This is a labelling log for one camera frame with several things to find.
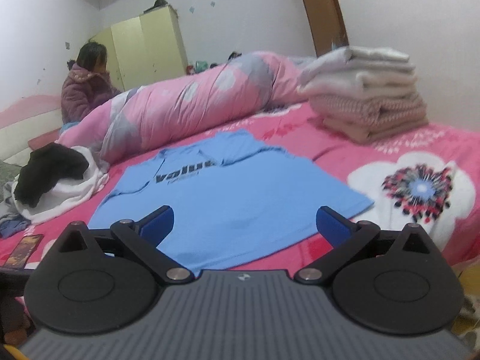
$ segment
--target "silver bolt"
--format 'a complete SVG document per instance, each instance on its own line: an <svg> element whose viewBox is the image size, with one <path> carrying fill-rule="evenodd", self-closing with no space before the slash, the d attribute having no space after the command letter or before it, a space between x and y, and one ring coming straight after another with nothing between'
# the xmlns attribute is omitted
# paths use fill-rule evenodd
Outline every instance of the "silver bolt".
<svg viewBox="0 0 480 360"><path fill-rule="evenodd" d="M166 272L166 276L170 280L185 280L190 276L190 271L185 268L171 268Z"/></svg>
<svg viewBox="0 0 480 360"><path fill-rule="evenodd" d="M316 268L303 268L299 273L298 276L300 276L303 280L318 280L322 277L322 272L319 271Z"/></svg>

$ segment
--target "stack of folded clothes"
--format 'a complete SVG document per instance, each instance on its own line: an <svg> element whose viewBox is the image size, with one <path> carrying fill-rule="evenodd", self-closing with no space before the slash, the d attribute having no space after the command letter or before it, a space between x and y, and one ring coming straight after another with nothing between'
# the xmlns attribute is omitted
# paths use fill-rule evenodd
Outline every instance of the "stack of folded clothes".
<svg viewBox="0 0 480 360"><path fill-rule="evenodd" d="M323 125L367 144L428 123L415 66L390 48L342 47L306 66L298 93Z"/></svg>

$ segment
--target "yellow cabinet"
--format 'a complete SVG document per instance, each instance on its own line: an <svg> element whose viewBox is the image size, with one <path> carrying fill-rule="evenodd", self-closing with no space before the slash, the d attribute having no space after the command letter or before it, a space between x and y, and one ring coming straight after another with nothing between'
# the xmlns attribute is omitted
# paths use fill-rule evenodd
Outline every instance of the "yellow cabinet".
<svg viewBox="0 0 480 360"><path fill-rule="evenodd" d="M169 5L114 24L92 40L106 46L112 83L121 90L185 75L187 55Z"/></svg>

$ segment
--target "white wall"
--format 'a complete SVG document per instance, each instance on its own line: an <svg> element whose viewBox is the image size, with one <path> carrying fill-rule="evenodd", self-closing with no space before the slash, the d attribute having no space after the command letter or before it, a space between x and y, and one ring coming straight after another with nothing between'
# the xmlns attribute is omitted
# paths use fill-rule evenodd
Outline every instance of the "white wall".
<svg viewBox="0 0 480 360"><path fill-rule="evenodd" d="M67 60L99 29L98 7L84 0L0 0L0 111L22 97L59 95Z"/></svg>
<svg viewBox="0 0 480 360"><path fill-rule="evenodd" d="M480 0L339 0L350 44L408 52L431 120L480 130Z"/></svg>
<svg viewBox="0 0 480 360"><path fill-rule="evenodd" d="M155 0L100 0L102 24L135 17ZM190 62L224 62L232 51L315 55L302 0L167 0L178 10Z"/></svg>

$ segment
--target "green object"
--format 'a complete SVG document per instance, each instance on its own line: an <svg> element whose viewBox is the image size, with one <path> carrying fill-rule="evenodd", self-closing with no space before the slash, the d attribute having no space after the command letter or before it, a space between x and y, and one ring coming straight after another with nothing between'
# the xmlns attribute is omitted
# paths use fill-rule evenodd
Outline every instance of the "green object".
<svg viewBox="0 0 480 360"><path fill-rule="evenodd" d="M207 61L197 61L195 62L195 73L202 73L208 69Z"/></svg>
<svg viewBox="0 0 480 360"><path fill-rule="evenodd" d="M7 181L13 181L15 177L20 173L20 168L17 165L11 165L0 160L0 190Z"/></svg>

